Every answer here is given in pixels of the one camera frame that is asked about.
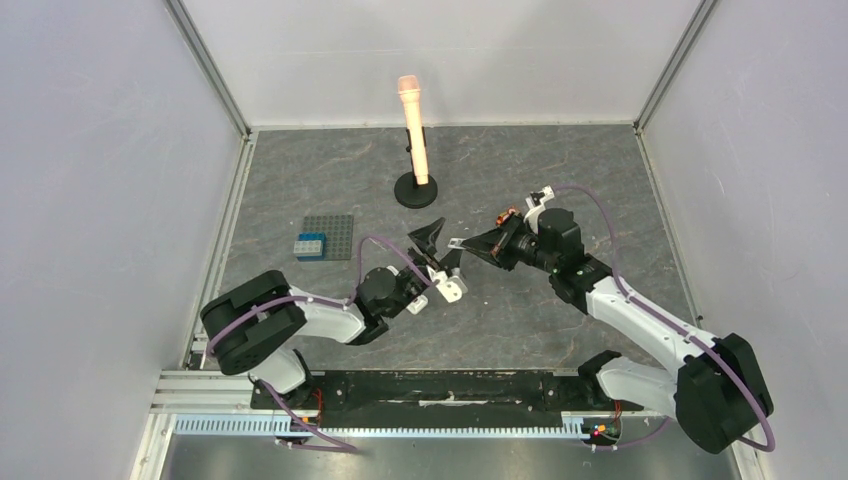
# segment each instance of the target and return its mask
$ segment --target cable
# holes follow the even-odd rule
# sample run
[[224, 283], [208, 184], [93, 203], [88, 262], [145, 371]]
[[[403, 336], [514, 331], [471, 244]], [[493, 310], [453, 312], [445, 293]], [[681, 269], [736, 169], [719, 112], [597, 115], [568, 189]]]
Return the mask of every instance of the cable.
[[324, 417], [324, 392], [322, 392], [320, 388], [315, 387], [315, 391], [312, 392], [312, 396], [318, 400], [318, 415], [315, 416], [315, 419], [318, 421], [318, 426], [320, 427]]
[[615, 416], [612, 418], [613, 425], [621, 426], [621, 402], [615, 401]]
[[607, 440], [612, 440], [615, 442], [615, 446], [618, 447], [618, 443], [621, 441], [621, 437], [624, 435], [624, 422], [621, 422], [618, 417], [613, 421], [613, 425], [618, 425], [618, 437], [611, 437], [606, 434], [606, 432], [600, 432], [601, 436], [606, 438]]
[[424, 276], [423, 273], [421, 273], [421, 270], [419, 270], [418, 267], [415, 265], [415, 262], [413, 262], [412, 259], [409, 258], [409, 255], [403, 253], [403, 251], [397, 246], [395, 246], [395, 244], [393, 244], [388, 238], [380, 235], [366, 235], [362, 237], [362, 239], [359, 241], [359, 246], [357, 246], [356, 248], [356, 285], [353, 286], [353, 290], [350, 292], [350, 297], [348, 297], [347, 299], [347, 305], [353, 303], [353, 299], [356, 298], [356, 288], [359, 287], [359, 284], [362, 283], [362, 247], [365, 244], [365, 240], [371, 240], [373, 242], [381, 243], [389, 247], [391, 251], [395, 252], [397, 256], [400, 257], [400, 259], [403, 260], [403, 262], [406, 263], [406, 265], [409, 266], [410, 269], [412, 269], [412, 273], [414, 273], [419, 279], [421, 279], [422, 282], [424, 282], [424, 285], [427, 285], [428, 287], [433, 286], [433, 282], [430, 281], [429, 278]]
[[598, 194], [595, 193], [590, 188], [584, 187], [582, 185], [574, 185], [574, 184], [557, 185], [557, 186], [553, 187], [553, 190], [554, 190], [554, 192], [562, 192], [564, 190], [579, 190], [579, 191], [585, 193], [586, 195], [588, 195], [592, 199], [592, 201], [595, 202], [595, 205], [597, 205], [598, 209], [601, 211], [601, 216], [604, 217], [604, 222], [606, 222], [607, 229], [609, 230], [609, 234], [610, 234], [610, 244], [612, 246], [612, 262], [611, 263], [612, 263], [613, 280], [615, 281], [616, 286], [618, 286], [618, 289], [621, 290], [621, 293], [622, 293], [622, 295], [624, 295], [624, 298], [626, 300], [633, 302], [634, 305], [638, 306], [639, 308], [644, 310], [646, 313], [648, 313], [652, 317], [659, 320], [661, 323], [666, 325], [668, 328], [677, 332], [681, 336], [688, 338], [689, 341], [693, 345], [695, 345], [696, 347], [703, 350], [704, 353], [706, 353], [707, 356], [710, 357], [710, 359], [712, 359], [719, 366], [719, 368], [721, 368], [722, 372], [724, 372], [724, 374], [727, 375], [728, 378], [730, 378], [730, 381], [733, 382], [734, 385], [736, 385], [736, 388], [739, 389], [739, 391], [742, 393], [742, 396], [748, 402], [748, 405], [754, 411], [754, 415], [756, 415], [757, 421], [760, 422], [760, 425], [763, 428], [763, 433], [765, 433], [765, 436], [766, 436], [766, 444], [765, 445], [754, 442], [753, 440], [749, 440], [745, 437], [740, 437], [739, 441], [744, 443], [745, 445], [756, 448], [757, 450], [761, 450], [761, 451], [764, 451], [764, 452], [773, 452], [776, 445], [775, 445], [775, 439], [774, 439], [774, 432], [771, 429], [771, 424], [769, 424], [768, 418], [766, 418], [765, 412], [763, 412], [762, 407], [760, 407], [760, 404], [754, 398], [754, 395], [751, 393], [751, 391], [748, 389], [748, 387], [745, 385], [745, 383], [742, 381], [742, 379], [739, 378], [739, 375], [737, 375], [736, 372], [734, 372], [733, 369], [730, 368], [730, 365], [728, 365], [727, 362], [722, 360], [722, 358], [717, 353], [715, 353], [710, 347], [707, 346], [707, 344], [705, 344], [699, 338], [694, 337], [694, 336], [689, 337], [689, 332], [686, 331], [686, 329], [684, 329], [683, 327], [672, 322], [665, 315], [663, 315], [662, 313], [658, 312], [656, 309], [652, 308], [650, 305], [648, 305], [645, 302], [643, 302], [642, 300], [640, 300], [639, 297], [636, 297], [636, 296], [630, 294], [627, 291], [627, 289], [624, 288], [624, 283], [621, 279], [621, 272], [620, 272], [619, 267], [618, 267], [618, 243], [617, 243], [617, 239], [616, 239], [616, 235], [615, 235], [615, 229], [613, 228], [613, 225], [612, 225], [612, 217], [610, 216], [610, 214], [607, 211], [604, 204], [601, 202], [600, 198], [598, 197]]
[[289, 443], [289, 447], [296, 448], [296, 449], [299, 449], [299, 450], [317, 450], [317, 451], [321, 451], [321, 452], [354, 453], [354, 452], [358, 451], [358, 449], [356, 447], [354, 447], [353, 445], [351, 445], [349, 443], [345, 443], [341, 440], [336, 440], [335, 438], [333, 438], [329, 435], [325, 435], [325, 434], [321, 433], [321, 431], [318, 430], [317, 428], [315, 428], [312, 425], [301, 420], [300, 417], [295, 415], [294, 412], [292, 411], [292, 409], [289, 408], [288, 405], [286, 405], [286, 402], [283, 400], [282, 397], [280, 397], [280, 394], [277, 393], [276, 390], [274, 390], [274, 387], [272, 387], [270, 383], [268, 383], [268, 382], [266, 382], [265, 380], [262, 380], [262, 379], [258, 380], [258, 382], [261, 383], [263, 387], [265, 387], [265, 390], [268, 390], [268, 393], [271, 394], [271, 397], [274, 399], [275, 402], [277, 402], [277, 405], [279, 405], [280, 408], [282, 408], [288, 414], [288, 416], [291, 417], [291, 419], [294, 421], [294, 423], [300, 425], [301, 427], [306, 429], [307, 432], [311, 433], [312, 435], [315, 435], [316, 437], [320, 438], [321, 440], [324, 440], [324, 441], [332, 443], [333, 445], [336, 445], [335, 447], [327, 447], [327, 446], [324, 446], [324, 445], [300, 445], [300, 444], [296, 444], [296, 443]]
[[668, 417], [665, 417], [663, 419], [663, 423], [660, 424], [659, 428], [657, 428], [653, 432], [649, 433], [648, 435], [646, 435], [646, 436], [644, 436], [640, 439], [633, 440], [633, 441], [630, 441], [630, 442], [625, 442], [625, 443], [616, 443], [615, 445], [612, 445], [612, 446], [590, 445], [589, 447], [592, 449], [593, 452], [596, 451], [596, 450], [600, 450], [602, 452], [614, 452], [616, 450], [621, 450], [622, 448], [635, 447], [635, 446], [638, 446], [638, 445], [641, 445], [643, 443], [647, 443], [647, 442], [653, 440], [660, 433], [662, 433], [663, 430], [668, 428], [669, 425], [671, 425], [671, 419], [668, 418]]

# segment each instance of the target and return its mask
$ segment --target aluminum frame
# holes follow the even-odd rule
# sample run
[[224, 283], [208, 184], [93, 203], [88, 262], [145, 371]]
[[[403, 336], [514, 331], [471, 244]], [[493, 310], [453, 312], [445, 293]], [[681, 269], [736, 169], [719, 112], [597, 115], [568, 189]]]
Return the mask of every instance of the aluminum frame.
[[698, 4], [698, 8], [695, 9], [692, 19], [689, 20], [689, 24], [686, 25], [683, 35], [680, 37], [680, 40], [677, 41], [677, 46], [674, 47], [674, 51], [671, 53], [671, 58], [668, 59], [668, 63], [666, 63], [665, 68], [663, 68], [660, 77], [657, 79], [657, 83], [648, 95], [648, 99], [645, 101], [642, 111], [639, 112], [639, 116], [636, 117], [636, 121], [633, 123], [633, 127], [636, 129], [637, 134], [641, 134], [648, 125], [648, 122], [651, 121], [651, 117], [653, 117], [654, 112], [656, 112], [657, 107], [668, 91], [668, 88], [677, 76], [680, 66], [689, 55], [692, 45], [695, 44], [695, 41], [701, 34], [704, 25], [707, 23], [707, 20], [709, 20], [710, 15], [713, 13], [713, 8], [717, 3], [718, 0], [701, 0], [701, 3]]
[[253, 152], [256, 148], [257, 136], [258, 133], [253, 132], [242, 141], [238, 163], [236, 164], [236, 168], [233, 173], [233, 181], [230, 183], [230, 187], [227, 191], [227, 202], [224, 205], [224, 210], [221, 214], [218, 235], [215, 238], [215, 243], [209, 254], [209, 261], [207, 262], [203, 287], [200, 291], [200, 296], [191, 311], [189, 322], [191, 323], [192, 328], [185, 340], [186, 351], [183, 355], [183, 365], [189, 364], [192, 354], [202, 354], [206, 349], [207, 337], [206, 332], [203, 330], [203, 324], [200, 321], [200, 310], [204, 305], [209, 303], [210, 300], [218, 296], [218, 293], [221, 290], [221, 282], [224, 278], [224, 267], [227, 263], [227, 255], [229, 254], [230, 244], [233, 240], [236, 220], [238, 219], [241, 201], [244, 197], [244, 189], [247, 185], [250, 165], [253, 162]]
[[215, 93], [221, 100], [233, 127], [235, 127], [243, 138], [247, 138], [251, 133], [250, 125], [245, 120], [244, 115], [242, 115], [235, 98], [230, 93], [230, 89], [227, 88], [227, 82], [224, 81], [224, 77], [215, 65], [212, 54], [206, 48], [203, 37], [200, 36], [200, 32], [198, 32], [197, 26], [191, 19], [191, 15], [188, 13], [185, 4], [182, 0], [165, 0], [165, 6], [168, 8], [168, 12], [171, 13], [171, 17], [174, 19], [174, 23], [177, 24], [177, 28], [180, 29], [180, 33], [183, 34], [183, 38], [186, 44], [188, 44], [189, 49], [191, 49], [191, 53], [194, 55], [197, 63], [200, 65], [200, 69], [203, 71], [206, 79], [209, 80], [209, 85], [215, 90]]
[[176, 421], [174, 414], [147, 415], [147, 425], [144, 427], [141, 445], [130, 473], [132, 480], [159, 480], [162, 476]]

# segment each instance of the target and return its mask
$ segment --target white backdrop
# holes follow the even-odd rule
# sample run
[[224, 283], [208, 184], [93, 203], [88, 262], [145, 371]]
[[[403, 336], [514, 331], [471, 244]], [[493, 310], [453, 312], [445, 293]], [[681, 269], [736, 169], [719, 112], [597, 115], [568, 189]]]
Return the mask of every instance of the white backdrop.
[[704, 325], [759, 357], [777, 479], [848, 467], [845, 18], [841, 0], [719, 2], [646, 130]]
[[0, 478], [127, 478], [239, 138], [162, 2], [0, 10]]
[[632, 121], [697, 0], [187, 0], [254, 126]]

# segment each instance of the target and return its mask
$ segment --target purple cable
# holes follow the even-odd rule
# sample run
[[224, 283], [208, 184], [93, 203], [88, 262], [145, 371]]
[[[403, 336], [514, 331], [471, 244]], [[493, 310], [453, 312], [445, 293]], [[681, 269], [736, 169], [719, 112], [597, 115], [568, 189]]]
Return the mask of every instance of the purple cable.
[[290, 444], [291, 448], [296, 448], [298, 450], [316, 450], [316, 451], [319, 451], [319, 452], [337, 452], [337, 453], [354, 453], [354, 452], [358, 451], [357, 448], [354, 447], [353, 445], [351, 445], [349, 443], [345, 443], [341, 440], [336, 440], [335, 438], [333, 438], [329, 435], [325, 435], [325, 434], [321, 433], [321, 431], [318, 430], [317, 428], [315, 428], [312, 425], [309, 425], [308, 423], [301, 420], [300, 417], [295, 415], [294, 412], [292, 411], [292, 409], [289, 408], [288, 405], [286, 405], [286, 402], [283, 401], [283, 398], [280, 397], [280, 394], [277, 393], [276, 390], [274, 390], [274, 387], [272, 387], [270, 383], [266, 382], [265, 380], [259, 380], [259, 383], [261, 383], [262, 386], [265, 387], [265, 390], [268, 390], [268, 393], [271, 394], [271, 397], [273, 397], [274, 401], [277, 402], [277, 405], [279, 405], [280, 408], [282, 408], [288, 414], [288, 416], [291, 417], [292, 420], [294, 420], [294, 423], [300, 425], [301, 427], [306, 429], [307, 432], [311, 433], [312, 435], [315, 435], [316, 437], [320, 438], [321, 440], [330, 442], [333, 445], [337, 445], [335, 447], [327, 447], [327, 446], [324, 446], [324, 445], [299, 445], [299, 444], [292, 443], [292, 444]]
[[233, 323], [227, 325], [220, 332], [218, 332], [217, 335], [212, 337], [212, 339], [209, 340], [209, 343], [206, 345], [206, 356], [208, 357], [210, 355], [213, 355], [215, 353], [215, 345], [218, 345], [218, 343], [220, 343], [221, 340], [224, 339], [224, 337], [229, 335], [233, 330], [237, 329], [244, 322], [250, 320], [251, 318], [255, 317], [256, 315], [259, 315], [260, 313], [262, 313], [266, 310], [274, 308], [278, 305], [282, 305], [284, 303], [308, 302], [308, 301], [310, 301], [310, 299], [312, 299], [312, 301], [315, 302], [315, 303], [320, 303], [321, 305], [327, 305], [328, 307], [338, 307], [339, 309], [344, 308], [344, 304], [341, 304], [341, 303], [338, 303], [338, 302], [333, 302], [331, 300], [325, 300], [323, 298], [305, 297], [305, 296], [302, 296], [302, 295], [292, 295], [292, 296], [288, 296], [288, 297], [277, 298], [277, 299], [271, 300], [270, 302], [265, 302], [262, 305], [259, 305], [258, 307], [253, 307], [249, 312], [247, 312], [244, 315], [235, 319], [235, 321], [233, 321]]
[[[563, 185], [557, 185], [557, 186], [552, 187], [552, 188], [553, 188], [554, 192], [561, 192], [563, 190], [579, 190], [579, 191], [585, 193], [586, 195], [588, 195], [592, 199], [592, 201], [595, 202], [595, 205], [598, 206], [598, 209], [601, 211], [601, 215], [604, 217], [604, 222], [606, 222], [607, 229], [609, 230], [609, 234], [610, 234], [610, 245], [612, 246], [612, 262], [611, 263], [612, 263], [613, 280], [615, 281], [615, 284], [618, 287], [618, 289], [621, 290], [622, 294], [624, 295], [624, 298], [633, 302], [634, 305], [638, 306], [639, 308], [641, 308], [642, 310], [647, 312], [649, 315], [656, 318], [661, 323], [666, 325], [668, 328], [674, 330], [675, 332], [677, 332], [678, 334], [680, 334], [684, 338], [687, 337], [689, 335], [689, 332], [686, 331], [686, 329], [684, 329], [683, 327], [672, 322], [665, 315], [663, 315], [662, 313], [658, 312], [656, 309], [652, 308], [650, 305], [648, 305], [645, 302], [643, 302], [642, 300], [640, 300], [639, 297], [631, 295], [627, 291], [627, 289], [624, 288], [624, 283], [621, 279], [621, 272], [619, 271], [619, 268], [618, 268], [618, 243], [617, 243], [617, 239], [616, 239], [616, 236], [615, 236], [615, 229], [613, 228], [613, 225], [612, 225], [612, 217], [610, 216], [610, 214], [607, 211], [606, 207], [604, 206], [603, 202], [601, 202], [601, 199], [598, 197], [598, 194], [595, 193], [592, 189], [584, 187], [582, 185], [563, 184]], [[774, 439], [774, 432], [771, 429], [771, 424], [769, 424], [768, 418], [766, 418], [766, 414], [765, 414], [765, 412], [763, 412], [762, 407], [760, 407], [760, 404], [757, 403], [757, 400], [754, 398], [754, 395], [751, 393], [751, 391], [748, 389], [748, 387], [745, 385], [745, 383], [742, 381], [742, 379], [739, 378], [739, 375], [737, 375], [736, 372], [734, 372], [733, 369], [730, 368], [730, 365], [728, 365], [727, 362], [722, 360], [722, 358], [717, 353], [715, 353], [710, 347], [707, 346], [707, 344], [705, 344], [699, 338], [689, 337], [689, 341], [693, 345], [695, 345], [696, 347], [703, 350], [704, 353], [706, 353], [707, 356], [710, 357], [710, 359], [712, 359], [716, 363], [716, 365], [719, 366], [719, 368], [721, 368], [721, 370], [724, 372], [725, 375], [727, 375], [727, 377], [730, 379], [730, 381], [733, 382], [734, 385], [736, 385], [736, 388], [739, 389], [739, 391], [742, 393], [742, 396], [748, 402], [748, 405], [754, 411], [754, 415], [756, 415], [757, 421], [759, 421], [760, 425], [762, 425], [763, 433], [765, 433], [765, 436], [766, 436], [766, 444], [765, 445], [754, 442], [753, 440], [749, 440], [745, 437], [741, 437], [739, 439], [739, 441], [744, 443], [745, 445], [756, 448], [757, 450], [761, 450], [761, 451], [764, 451], [764, 452], [773, 452], [776, 445], [775, 445], [775, 439]], [[630, 445], [636, 444], [637, 442], [639, 442], [639, 441], [630, 442], [630, 443], [622, 445], [621, 447], [618, 447], [618, 448], [622, 448], [624, 446], [630, 446]]]
[[411, 258], [409, 258], [409, 255], [403, 253], [403, 251], [397, 246], [395, 246], [395, 244], [393, 244], [388, 238], [382, 237], [380, 235], [366, 235], [362, 237], [362, 240], [359, 241], [359, 246], [356, 248], [356, 260], [358, 264], [356, 284], [353, 286], [353, 290], [350, 292], [350, 297], [347, 299], [348, 305], [353, 303], [353, 299], [356, 298], [356, 287], [358, 287], [359, 284], [362, 283], [362, 247], [363, 245], [365, 245], [365, 240], [373, 240], [377, 243], [382, 243], [383, 245], [389, 247], [389, 249], [395, 252], [397, 256], [400, 257], [400, 259], [403, 260], [403, 262], [406, 263], [410, 269], [412, 269], [412, 273], [414, 273], [419, 279], [421, 279], [422, 282], [424, 282], [424, 285], [427, 285], [428, 287], [433, 286], [433, 282], [431, 282], [429, 278], [425, 277], [424, 274], [421, 273], [420, 270], [418, 270], [418, 267], [415, 266], [415, 263], [412, 261]]

